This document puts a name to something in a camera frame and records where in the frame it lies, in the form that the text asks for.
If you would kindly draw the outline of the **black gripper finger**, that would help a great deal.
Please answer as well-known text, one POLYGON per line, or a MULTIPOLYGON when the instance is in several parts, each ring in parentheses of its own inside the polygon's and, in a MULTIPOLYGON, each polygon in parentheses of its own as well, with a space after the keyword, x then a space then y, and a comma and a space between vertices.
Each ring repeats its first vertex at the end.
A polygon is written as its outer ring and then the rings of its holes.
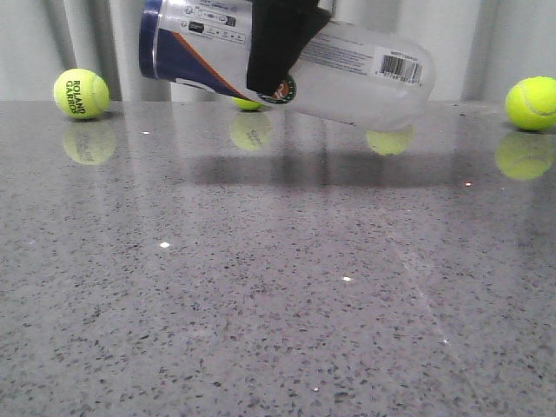
POLYGON ((317 1, 253 1, 247 88, 272 96, 330 19, 331 13, 317 1))

